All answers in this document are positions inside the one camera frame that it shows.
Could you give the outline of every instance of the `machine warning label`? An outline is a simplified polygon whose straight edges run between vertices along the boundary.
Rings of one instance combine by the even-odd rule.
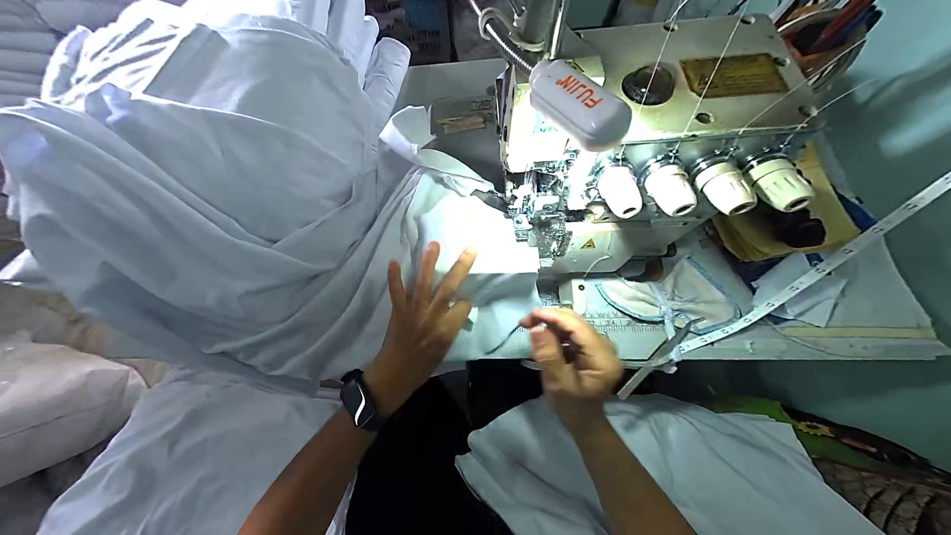
[[[785,93],[789,90],[786,80],[769,54],[725,57],[720,62],[720,67],[716,65],[718,59],[711,57],[680,61],[680,67],[687,77],[687,85],[697,96],[720,98]]]

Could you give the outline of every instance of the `fabric bundle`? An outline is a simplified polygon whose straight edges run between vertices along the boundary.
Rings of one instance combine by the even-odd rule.
[[[486,183],[414,169],[426,140],[380,137],[409,52],[376,43],[361,2],[231,8],[145,0],[74,33],[49,99],[0,111],[8,216],[51,285],[127,335],[110,356],[312,392],[378,351],[386,265],[409,282],[423,214]],[[515,328],[537,303],[519,281],[503,319],[479,310],[505,328],[476,344],[475,321],[458,346]]]

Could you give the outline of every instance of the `watch face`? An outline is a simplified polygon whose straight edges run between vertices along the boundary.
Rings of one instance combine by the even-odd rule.
[[[376,412],[376,408],[363,394],[363,390],[357,381],[351,381],[343,387],[343,390],[340,391],[340,400],[343,401],[343,406],[353,417],[354,425],[357,427],[363,428],[366,426]]]

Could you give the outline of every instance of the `measuring tape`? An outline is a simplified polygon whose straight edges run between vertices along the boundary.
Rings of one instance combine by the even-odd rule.
[[[859,234],[857,238],[830,254],[821,264],[810,269],[805,275],[796,279],[792,284],[777,292],[776,295],[770,297],[765,303],[755,307],[746,316],[743,316],[736,322],[726,327],[719,328],[704,334],[703,336],[691,338],[677,347],[680,348],[681,353],[693,351],[695,349],[699,349],[700,347],[708,346],[719,340],[723,340],[729,335],[737,333],[744,328],[753,325],[754,323],[766,317],[767,314],[780,307],[786,301],[792,299],[806,288],[815,284],[816,281],[819,281],[825,277],[830,271],[844,264],[849,258],[855,255],[855,253],[868,247],[874,240],[884,236],[892,228],[900,225],[905,219],[908,219],[915,213],[918,213],[918,211],[922,208],[930,205],[936,199],[944,195],[949,189],[951,189],[951,172],[948,172],[943,177],[931,183],[930,186],[923,189],[908,202],[904,203],[895,209],[895,211],[886,215],[881,221],[873,225],[862,234]],[[667,355],[658,363],[658,365],[666,364],[670,362],[670,360],[670,356]],[[628,380],[628,382],[624,384],[624,386],[618,391],[618,397],[621,399],[626,399],[652,369],[654,368],[643,368],[638,371],[638,373],[635,374],[634,377],[631,377],[631,379]]]

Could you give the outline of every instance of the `smartwatch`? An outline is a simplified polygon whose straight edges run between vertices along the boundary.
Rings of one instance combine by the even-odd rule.
[[[354,426],[367,431],[379,431],[383,424],[386,424],[386,417],[377,410],[377,404],[370,395],[370,389],[363,382],[363,371],[360,369],[348,371],[340,380],[343,382],[340,400],[353,418]]]

